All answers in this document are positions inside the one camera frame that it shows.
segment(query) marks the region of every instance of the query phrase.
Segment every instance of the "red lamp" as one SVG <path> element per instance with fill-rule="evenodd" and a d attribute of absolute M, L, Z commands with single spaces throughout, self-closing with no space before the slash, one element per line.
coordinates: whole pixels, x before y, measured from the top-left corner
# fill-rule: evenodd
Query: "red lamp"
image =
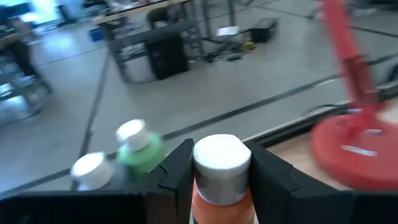
<path fill-rule="evenodd" d="M 317 124 L 312 153 L 334 179 L 359 190 L 398 190 L 398 126 L 381 121 L 382 108 L 342 6 L 324 0 L 327 28 L 343 78 L 358 113 L 334 116 Z"/>

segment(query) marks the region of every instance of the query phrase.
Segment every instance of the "floor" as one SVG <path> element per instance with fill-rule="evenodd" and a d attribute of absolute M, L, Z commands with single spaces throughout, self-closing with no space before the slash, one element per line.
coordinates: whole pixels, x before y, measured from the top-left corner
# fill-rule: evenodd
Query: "floor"
<path fill-rule="evenodd" d="M 228 26 L 221 1 L 210 12 L 213 32 Z M 114 62 L 104 66 L 104 43 L 92 43 L 87 34 L 92 24 L 45 34 L 41 44 L 32 46 L 33 58 L 56 92 L 29 119 L 16 119 L 15 109 L 0 105 L 1 195 L 70 190 L 68 168 L 87 152 L 114 154 L 119 147 L 115 130 L 130 119 L 145 119 L 171 152 L 186 138 L 230 133 L 244 139 L 305 116 L 314 106 L 347 100 L 322 22 L 305 18 L 316 7 L 309 0 L 255 0 L 250 7 L 237 6 L 242 29 L 264 17 L 278 18 L 277 37 L 242 60 L 195 62 L 189 72 L 142 84 L 123 83 Z M 398 53 L 397 18 L 380 12 L 353 19 L 352 31 L 368 60 Z M 398 58 L 373 65 L 374 81 L 382 83 L 395 63 Z M 144 58 L 129 68 L 131 73 L 150 72 Z M 88 125 L 101 72 L 103 94 Z"/>

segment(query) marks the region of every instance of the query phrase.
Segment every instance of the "green bottle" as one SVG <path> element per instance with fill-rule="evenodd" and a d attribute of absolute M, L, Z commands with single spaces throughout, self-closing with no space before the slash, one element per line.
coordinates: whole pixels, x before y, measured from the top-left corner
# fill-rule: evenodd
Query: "green bottle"
<path fill-rule="evenodd" d="M 116 137 L 122 144 L 117 160 L 128 166 L 134 176 L 149 173 L 165 157 L 162 138 L 147 132 L 144 120 L 134 119 L 123 124 L 116 131 Z"/>

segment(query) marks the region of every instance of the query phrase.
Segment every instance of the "white cap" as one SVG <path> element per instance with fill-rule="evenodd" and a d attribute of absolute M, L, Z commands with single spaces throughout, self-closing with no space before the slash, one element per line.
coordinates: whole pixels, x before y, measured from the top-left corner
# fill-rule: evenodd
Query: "white cap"
<path fill-rule="evenodd" d="M 80 183 L 80 189 L 96 190 L 111 180 L 113 168 L 105 153 L 94 152 L 77 160 L 70 170 L 70 175 Z"/>
<path fill-rule="evenodd" d="M 127 144 L 131 151 L 138 151 L 149 144 L 149 133 L 145 129 L 145 121 L 134 119 L 124 123 L 116 131 L 120 144 Z"/>
<path fill-rule="evenodd" d="M 209 178 L 235 177 L 249 167 L 250 158 L 250 149 L 230 134 L 205 137 L 193 148 L 195 167 Z"/>

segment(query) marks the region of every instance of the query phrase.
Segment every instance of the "concrete floor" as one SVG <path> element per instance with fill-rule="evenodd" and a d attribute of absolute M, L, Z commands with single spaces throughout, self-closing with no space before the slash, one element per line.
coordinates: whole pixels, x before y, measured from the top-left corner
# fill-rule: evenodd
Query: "concrete floor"
<path fill-rule="evenodd" d="M 122 83 L 111 62 L 87 152 L 115 153 L 119 146 L 115 130 L 134 118 L 145 119 L 149 129 L 163 134 L 170 152 L 186 138 L 230 133 L 244 139 L 297 119 L 314 106 L 347 100 L 341 80 L 332 79 L 338 67 L 323 24 L 304 18 L 316 8 L 313 1 L 255 0 L 252 6 L 236 7 L 242 29 L 261 18 L 276 17 L 279 31 L 272 42 L 258 45 L 242 60 L 196 62 L 187 73 L 135 85 Z M 212 9 L 213 32 L 228 25 L 225 13 L 226 4 Z M 367 58 L 398 53 L 398 39 L 388 35 L 398 33 L 398 27 L 393 22 L 384 26 L 397 16 L 380 13 L 372 16 L 376 19 L 353 19 L 353 32 Z M 41 114 L 30 119 L 12 121 L 10 112 L 0 109 L 3 195 L 18 190 L 70 189 L 68 168 L 85 148 L 88 119 L 107 54 L 104 43 L 90 42 L 87 32 L 92 27 L 83 24 L 56 30 L 32 46 L 35 64 L 56 92 L 45 99 Z M 382 82 L 395 63 L 398 58 L 373 66 L 373 78 Z M 129 66 L 130 72 L 150 72 L 144 58 Z"/>

